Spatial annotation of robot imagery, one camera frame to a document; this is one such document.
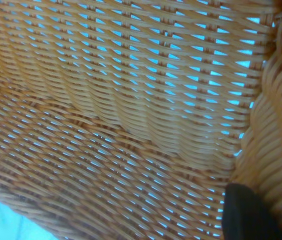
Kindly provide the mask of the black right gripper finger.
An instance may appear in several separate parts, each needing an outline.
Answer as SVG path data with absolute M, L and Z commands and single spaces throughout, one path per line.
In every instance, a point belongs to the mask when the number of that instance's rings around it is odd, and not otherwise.
M 225 240 L 282 240 L 282 230 L 261 198 L 238 183 L 225 188 L 221 226 Z

